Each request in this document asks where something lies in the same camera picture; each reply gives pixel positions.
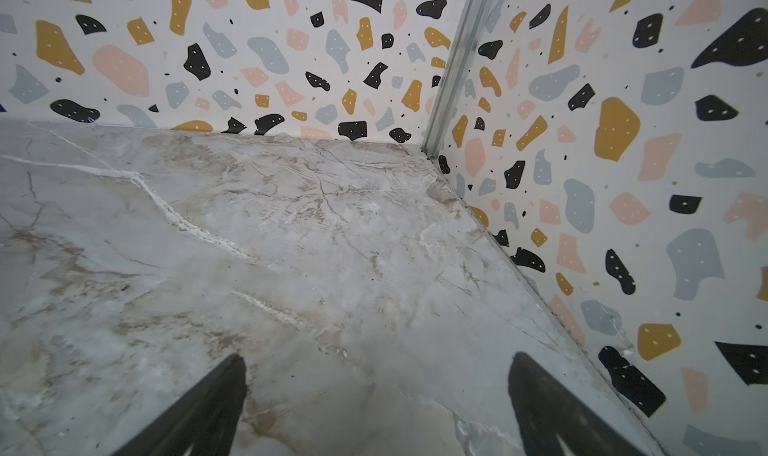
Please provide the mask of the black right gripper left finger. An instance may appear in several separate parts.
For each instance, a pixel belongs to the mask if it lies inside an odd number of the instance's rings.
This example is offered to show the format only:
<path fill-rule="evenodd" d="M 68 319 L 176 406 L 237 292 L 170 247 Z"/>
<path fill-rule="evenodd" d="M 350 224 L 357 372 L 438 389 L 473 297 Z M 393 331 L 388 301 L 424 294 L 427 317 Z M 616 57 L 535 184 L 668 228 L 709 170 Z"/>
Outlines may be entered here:
<path fill-rule="evenodd" d="M 246 392 L 245 361 L 231 354 L 115 453 L 228 456 Z"/>

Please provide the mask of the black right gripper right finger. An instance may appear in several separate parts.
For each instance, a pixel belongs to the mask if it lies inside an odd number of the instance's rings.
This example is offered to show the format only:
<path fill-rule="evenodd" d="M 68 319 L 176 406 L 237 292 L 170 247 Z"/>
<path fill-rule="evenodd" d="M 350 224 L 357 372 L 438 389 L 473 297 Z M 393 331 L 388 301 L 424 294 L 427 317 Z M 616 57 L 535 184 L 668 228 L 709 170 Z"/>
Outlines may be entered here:
<path fill-rule="evenodd" d="M 641 453 L 524 352 L 513 357 L 508 394 L 527 455 Z"/>

